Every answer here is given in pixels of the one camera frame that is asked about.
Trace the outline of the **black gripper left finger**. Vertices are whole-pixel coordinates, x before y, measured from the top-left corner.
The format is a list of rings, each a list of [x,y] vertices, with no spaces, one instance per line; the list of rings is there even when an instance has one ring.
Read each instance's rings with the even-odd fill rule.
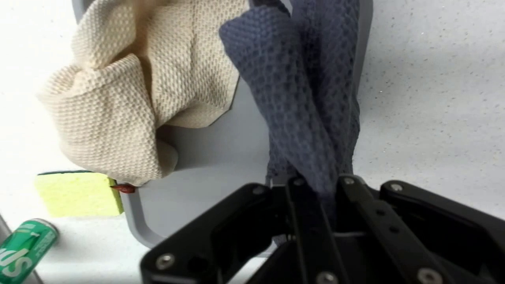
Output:
[[[163,238],[140,260],[141,284],[227,284],[274,236],[244,284],[339,284],[334,238],[313,190],[299,178],[269,189],[249,183]]]

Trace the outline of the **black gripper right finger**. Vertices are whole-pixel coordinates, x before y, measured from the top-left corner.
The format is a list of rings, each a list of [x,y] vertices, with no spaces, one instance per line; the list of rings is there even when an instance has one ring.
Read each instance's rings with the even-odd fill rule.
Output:
[[[337,217],[384,254],[392,284],[505,284],[505,220],[400,179],[335,187]]]

